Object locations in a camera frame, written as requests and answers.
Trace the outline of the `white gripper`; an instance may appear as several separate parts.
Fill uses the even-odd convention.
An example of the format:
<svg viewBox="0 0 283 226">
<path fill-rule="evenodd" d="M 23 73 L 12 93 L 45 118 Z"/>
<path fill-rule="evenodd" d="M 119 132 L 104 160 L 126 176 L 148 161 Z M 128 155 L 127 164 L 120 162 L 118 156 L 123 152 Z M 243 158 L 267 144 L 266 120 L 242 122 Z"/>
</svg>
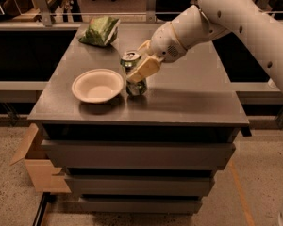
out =
<svg viewBox="0 0 283 226">
<path fill-rule="evenodd" d="M 168 22 L 159 27 L 151 40 L 146 40 L 139 48 L 141 53 L 150 53 L 138 62 L 137 66 L 126 76 L 130 83 L 138 83 L 160 70 L 162 59 L 173 63 L 187 54 L 187 49 L 178 40 L 174 27 Z"/>
</svg>

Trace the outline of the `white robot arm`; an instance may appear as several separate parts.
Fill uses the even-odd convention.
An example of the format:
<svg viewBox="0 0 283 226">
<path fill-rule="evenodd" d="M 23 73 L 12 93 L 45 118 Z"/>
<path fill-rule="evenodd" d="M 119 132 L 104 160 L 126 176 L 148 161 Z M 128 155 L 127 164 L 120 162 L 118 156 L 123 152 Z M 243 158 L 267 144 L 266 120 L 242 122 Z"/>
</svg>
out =
<svg viewBox="0 0 283 226">
<path fill-rule="evenodd" d="M 252 0 L 197 0 L 163 24 L 138 51 L 141 60 L 126 77 L 131 83 L 173 63 L 193 46 L 234 33 L 283 94 L 283 24 L 263 13 Z"/>
</svg>

